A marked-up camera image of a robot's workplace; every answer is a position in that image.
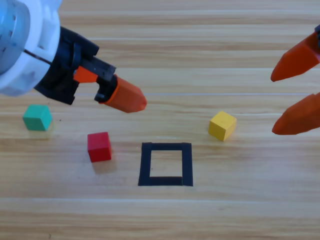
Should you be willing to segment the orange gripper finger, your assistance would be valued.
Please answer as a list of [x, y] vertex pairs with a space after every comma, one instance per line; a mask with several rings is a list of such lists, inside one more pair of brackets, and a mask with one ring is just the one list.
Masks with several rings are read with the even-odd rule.
[[271, 73], [270, 80], [277, 82], [302, 75], [319, 63], [319, 38], [314, 31], [282, 55]]
[[276, 135], [297, 135], [320, 127], [320, 93], [310, 94], [290, 106], [275, 122]]

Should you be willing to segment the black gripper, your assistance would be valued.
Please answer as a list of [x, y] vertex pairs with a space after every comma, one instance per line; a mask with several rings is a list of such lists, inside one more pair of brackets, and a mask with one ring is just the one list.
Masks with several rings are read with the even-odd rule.
[[49, 99], [71, 105], [80, 83], [98, 83], [94, 98], [125, 113], [143, 111], [147, 99], [141, 89], [115, 74], [116, 67], [96, 55], [100, 47], [80, 34], [60, 28], [55, 57], [43, 79], [34, 87]]

